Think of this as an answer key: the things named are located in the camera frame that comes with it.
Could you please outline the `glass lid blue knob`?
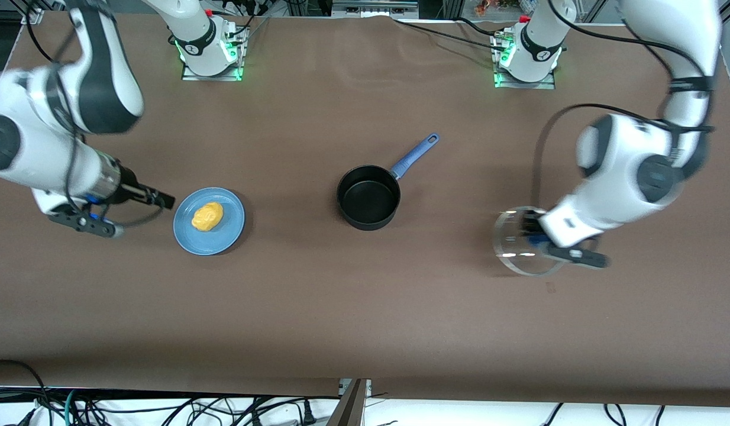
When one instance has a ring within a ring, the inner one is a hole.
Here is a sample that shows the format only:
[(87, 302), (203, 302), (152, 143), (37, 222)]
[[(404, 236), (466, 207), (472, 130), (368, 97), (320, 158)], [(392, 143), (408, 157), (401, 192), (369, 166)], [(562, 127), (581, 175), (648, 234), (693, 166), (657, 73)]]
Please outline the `glass lid blue knob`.
[(501, 212), (495, 221), (494, 251), (498, 259), (517, 275), (524, 277), (545, 277), (557, 272), (565, 262), (547, 257), (543, 249), (550, 242), (532, 244), (531, 235), (522, 235), (522, 217), (533, 215), (534, 206), (518, 206)]

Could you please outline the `yellow potato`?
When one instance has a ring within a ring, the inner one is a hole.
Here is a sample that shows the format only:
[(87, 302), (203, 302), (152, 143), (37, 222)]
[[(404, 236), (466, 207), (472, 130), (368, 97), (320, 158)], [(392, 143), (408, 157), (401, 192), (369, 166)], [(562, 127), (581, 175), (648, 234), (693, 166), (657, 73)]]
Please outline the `yellow potato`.
[(219, 226), (224, 218), (224, 207), (219, 202), (208, 202), (199, 207), (192, 216), (191, 226), (200, 232), (209, 232)]

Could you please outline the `blue round plate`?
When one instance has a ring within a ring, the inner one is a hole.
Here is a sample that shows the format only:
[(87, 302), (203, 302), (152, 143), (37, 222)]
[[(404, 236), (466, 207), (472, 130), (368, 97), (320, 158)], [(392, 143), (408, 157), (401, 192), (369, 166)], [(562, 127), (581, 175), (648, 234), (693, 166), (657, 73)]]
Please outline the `blue round plate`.
[[(208, 202), (219, 202), (224, 207), (224, 218), (209, 232), (200, 232), (191, 226), (193, 213)], [(192, 192), (178, 206), (173, 219), (173, 234), (184, 251), (198, 256), (213, 256), (226, 251), (241, 235), (246, 211), (240, 198), (222, 187), (206, 187)]]

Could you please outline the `brown table cover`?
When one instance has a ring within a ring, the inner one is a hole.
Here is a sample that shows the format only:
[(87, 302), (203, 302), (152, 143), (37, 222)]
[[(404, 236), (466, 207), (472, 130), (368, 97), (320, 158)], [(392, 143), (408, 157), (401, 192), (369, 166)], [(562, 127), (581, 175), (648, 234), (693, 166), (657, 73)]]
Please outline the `brown table cover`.
[[(603, 270), (521, 277), (495, 221), (530, 197), (541, 127), (582, 102), (646, 117), (666, 73), (640, 46), (571, 32), (555, 90), (495, 88), (478, 46), (387, 17), (257, 26), (241, 82), (187, 82), (156, 15), (119, 14), (145, 98), (88, 137), (179, 201), (235, 192), (237, 243), (193, 256), (173, 214), (119, 239), (52, 223), (0, 178), (0, 359), (50, 386), (403, 399), (730, 406), (730, 78), (718, 64), (704, 168), (668, 208), (611, 230)], [(400, 205), (358, 230), (335, 191), (392, 167)]]

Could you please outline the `colourful small objects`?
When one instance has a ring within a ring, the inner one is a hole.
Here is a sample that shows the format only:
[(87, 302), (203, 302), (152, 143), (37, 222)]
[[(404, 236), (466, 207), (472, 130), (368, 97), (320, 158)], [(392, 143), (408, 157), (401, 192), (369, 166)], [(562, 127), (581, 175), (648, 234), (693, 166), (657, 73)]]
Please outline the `colourful small objects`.
[(538, 5), (538, 0), (473, 0), (473, 2), (473, 11), (479, 17), (488, 13), (530, 15)]

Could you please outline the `aluminium profile bar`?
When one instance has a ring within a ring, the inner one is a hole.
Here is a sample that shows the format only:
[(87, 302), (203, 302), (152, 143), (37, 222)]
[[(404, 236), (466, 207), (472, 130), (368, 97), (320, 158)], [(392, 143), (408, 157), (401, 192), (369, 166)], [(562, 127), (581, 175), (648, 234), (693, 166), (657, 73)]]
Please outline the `aluminium profile bar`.
[(363, 426), (365, 402), (372, 396), (372, 380), (339, 380), (341, 398), (325, 426)]

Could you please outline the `grey device box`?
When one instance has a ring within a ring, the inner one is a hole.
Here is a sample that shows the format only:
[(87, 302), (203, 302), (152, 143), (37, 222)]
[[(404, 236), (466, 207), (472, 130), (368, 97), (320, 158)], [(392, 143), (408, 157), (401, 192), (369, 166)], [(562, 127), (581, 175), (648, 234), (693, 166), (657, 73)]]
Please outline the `grey device box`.
[(373, 17), (419, 19), (418, 0), (332, 0), (332, 17)]

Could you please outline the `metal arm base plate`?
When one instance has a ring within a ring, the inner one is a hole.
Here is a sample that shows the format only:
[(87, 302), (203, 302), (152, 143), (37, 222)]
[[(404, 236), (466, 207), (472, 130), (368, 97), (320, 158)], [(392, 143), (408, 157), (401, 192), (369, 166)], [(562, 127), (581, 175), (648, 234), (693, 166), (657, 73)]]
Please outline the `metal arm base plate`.
[(492, 53), (495, 88), (543, 90), (554, 90), (556, 88), (553, 69), (550, 70), (546, 78), (538, 82), (524, 82), (509, 73), (506, 65), (513, 59), (516, 52), (512, 34), (495, 31), (494, 35), (489, 36), (489, 40), (492, 46), (502, 48), (501, 51), (495, 50)]
[(183, 62), (183, 80), (236, 82), (243, 79), (244, 56), (248, 46), (246, 29), (237, 30), (236, 23), (219, 22), (214, 39), (199, 49), (196, 45), (176, 41), (179, 58)]

